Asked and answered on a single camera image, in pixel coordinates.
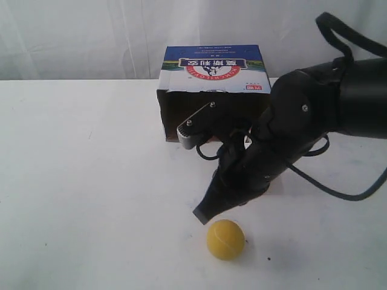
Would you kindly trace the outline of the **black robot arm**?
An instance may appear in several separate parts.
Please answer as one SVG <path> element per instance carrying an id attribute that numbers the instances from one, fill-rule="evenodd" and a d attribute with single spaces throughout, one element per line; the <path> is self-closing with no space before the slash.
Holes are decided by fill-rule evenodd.
<path id="1" fill-rule="evenodd" d="M 205 105 L 196 119 L 222 141 L 218 167 L 193 210 L 202 224 L 264 194 L 330 132 L 386 138 L 386 59 L 341 60 L 278 78 L 258 119 L 232 115 L 229 105 Z"/>

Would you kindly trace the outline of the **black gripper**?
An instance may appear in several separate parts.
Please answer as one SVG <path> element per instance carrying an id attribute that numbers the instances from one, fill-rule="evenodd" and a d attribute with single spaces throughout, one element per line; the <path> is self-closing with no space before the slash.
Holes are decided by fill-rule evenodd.
<path id="1" fill-rule="evenodd" d="M 204 198 L 193 210 L 202 224 L 263 195 L 287 163 L 298 160 L 298 137 L 234 129 L 222 142 L 218 158 Z"/>

